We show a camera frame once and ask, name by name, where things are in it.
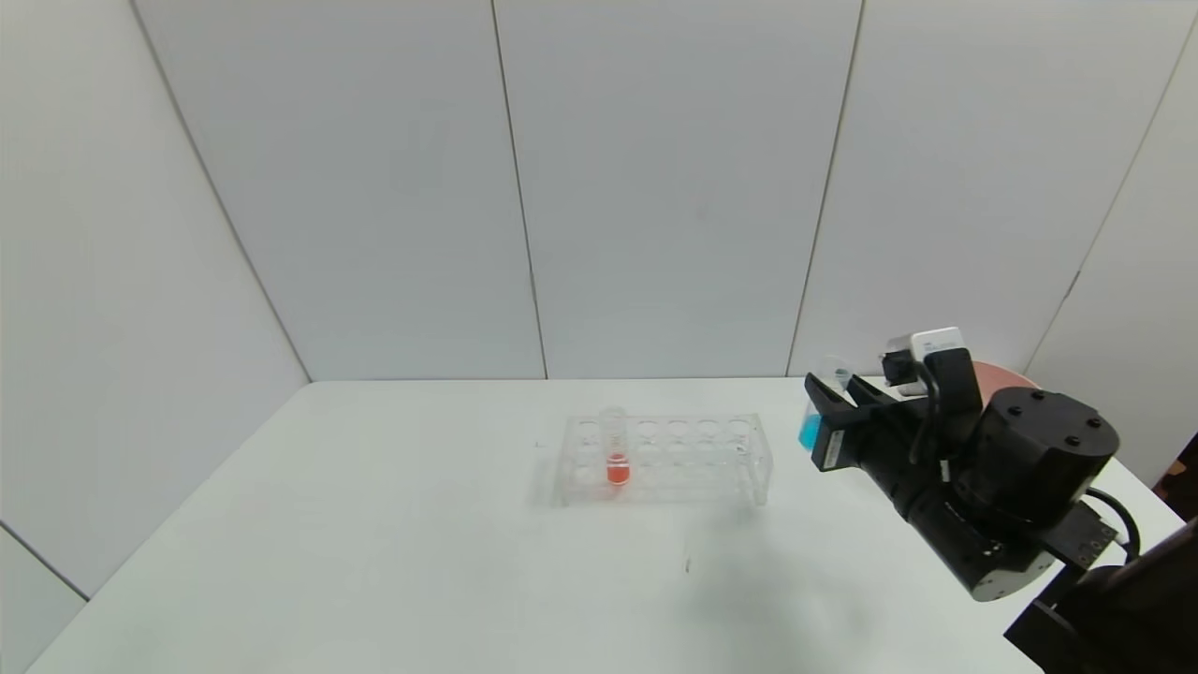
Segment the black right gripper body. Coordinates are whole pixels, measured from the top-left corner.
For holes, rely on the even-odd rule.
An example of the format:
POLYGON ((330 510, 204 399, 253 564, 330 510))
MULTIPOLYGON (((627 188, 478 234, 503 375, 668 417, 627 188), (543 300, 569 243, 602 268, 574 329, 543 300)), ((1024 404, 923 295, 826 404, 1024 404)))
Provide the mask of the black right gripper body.
POLYGON ((940 502, 940 476, 928 463, 912 463, 910 448, 926 415, 924 400, 898 400, 859 408, 857 423, 821 418, 812 461, 818 470, 863 470, 902 520, 925 520, 940 502))

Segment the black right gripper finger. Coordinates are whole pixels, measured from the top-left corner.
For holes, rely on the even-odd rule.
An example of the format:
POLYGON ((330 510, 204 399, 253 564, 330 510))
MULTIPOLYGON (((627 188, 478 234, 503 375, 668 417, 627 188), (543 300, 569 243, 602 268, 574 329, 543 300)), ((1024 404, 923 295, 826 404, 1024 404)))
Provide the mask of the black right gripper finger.
POLYGON ((851 397, 855 372, 807 372, 804 379, 807 403, 804 419, 831 418, 833 423, 857 423, 860 409, 851 397))
POLYGON ((848 393, 848 396, 852 397, 853 403, 857 405, 857 408, 898 403, 898 400, 891 397, 885 389, 876 387, 870 383, 869 379, 865 379, 863 376, 857 374, 853 374, 851 379, 847 381, 846 391, 848 393))

